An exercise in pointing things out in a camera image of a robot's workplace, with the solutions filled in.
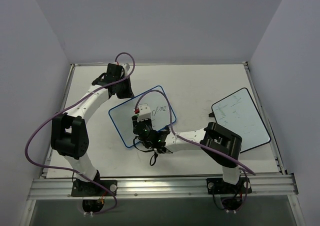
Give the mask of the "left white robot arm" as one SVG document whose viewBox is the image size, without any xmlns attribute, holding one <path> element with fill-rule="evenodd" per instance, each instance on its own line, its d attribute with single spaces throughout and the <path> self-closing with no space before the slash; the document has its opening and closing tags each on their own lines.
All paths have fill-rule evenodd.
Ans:
<svg viewBox="0 0 320 226">
<path fill-rule="evenodd" d="M 84 182 L 83 190 L 88 195 L 98 194 L 101 183 L 97 180 L 99 172 L 87 154 L 89 136 L 86 123 L 113 95 L 119 99 L 134 97 L 129 70 L 128 63 L 109 63 L 106 72 L 92 81 L 84 100 L 52 119 L 50 145 L 76 170 L 76 179 Z"/>
</svg>

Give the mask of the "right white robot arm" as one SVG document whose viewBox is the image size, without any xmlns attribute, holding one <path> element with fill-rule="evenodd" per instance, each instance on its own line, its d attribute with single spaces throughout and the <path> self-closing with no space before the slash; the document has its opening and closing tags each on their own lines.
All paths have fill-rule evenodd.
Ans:
<svg viewBox="0 0 320 226">
<path fill-rule="evenodd" d="M 161 131 L 152 127 L 150 119 L 132 118 L 133 133 L 154 158 L 160 154 L 173 154 L 178 151 L 203 150 L 217 164 L 222 166 L 222 186 L 227 192 L 234 192 L 240 186 L 240 169 L 237 161 L 242 149 L 242 138 L 227 128 L 210 122 L 207 127 L 173 133 L 168 126 Z"/>
</svg>

